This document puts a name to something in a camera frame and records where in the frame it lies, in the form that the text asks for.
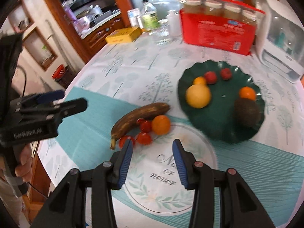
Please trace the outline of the person's left hand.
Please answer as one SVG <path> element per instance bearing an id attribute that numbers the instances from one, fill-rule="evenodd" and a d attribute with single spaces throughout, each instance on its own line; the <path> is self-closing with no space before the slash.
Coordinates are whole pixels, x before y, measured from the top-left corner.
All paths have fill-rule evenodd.
<path id="1" fill-rule="evenodd" d="M 29 182 L 32 177 L 31 165 L 31 147 L 29 144 L 27 144 L 20 153 L 20 164 L 15 168 L 16 176 L 22 178 L 24 182 Z M 1 184 L 6 186 L 8 183 L 4 177 L 4 170 L 5 162 L 3 156 L 1 155 Z"/>

